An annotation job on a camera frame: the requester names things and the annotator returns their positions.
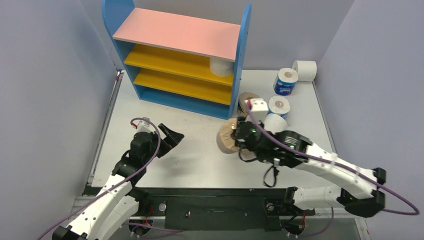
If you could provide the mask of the brown cartoon roll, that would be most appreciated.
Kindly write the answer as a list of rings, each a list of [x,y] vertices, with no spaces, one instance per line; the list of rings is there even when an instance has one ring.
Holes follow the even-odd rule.
[[[247,100],[250,99],[259,99],[260,96],[252,93],[252,92],[243,92],[238,97],[238,104],[237,104],[237,115],[239,117],[246,117],[248,115],[248,107],[246,104]]]

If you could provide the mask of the plain white toilet roll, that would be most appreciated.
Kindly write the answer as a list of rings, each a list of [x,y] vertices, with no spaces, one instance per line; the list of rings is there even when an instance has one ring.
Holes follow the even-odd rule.
[[[229,60],[210,57],[209,69],[212,74],[218,77],[229,77],[234,73],[235,63]]]

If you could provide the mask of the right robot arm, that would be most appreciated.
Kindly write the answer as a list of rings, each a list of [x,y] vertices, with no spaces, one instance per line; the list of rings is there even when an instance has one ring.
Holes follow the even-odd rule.
[[[270,163],[273,175],[278,167],[306,171],[332,184],[323,187],[288,187],[283,209],[294,214],[315,208],[341,208],[348,213],[370,218],[382,211],[386,196],[379,186],[386,182],[386,171],[365,169],[339,158],[292,130],[275,134],[260,131],[251,121],[238,121],[232,133],[235,145],[253,152],[256,160]]]

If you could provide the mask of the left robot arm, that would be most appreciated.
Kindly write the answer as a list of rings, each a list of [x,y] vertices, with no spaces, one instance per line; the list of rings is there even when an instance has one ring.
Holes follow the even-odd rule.
[[[149,210],[148,199],[138,194],[135,186],[146,174],[147,166],[175,148],[185,136],[162,123],[155,126],[147,119],[138,121],[129,150],[116,163],[104,187],[67,226],[59,225],[52,239],[107,240],[130,216]]]

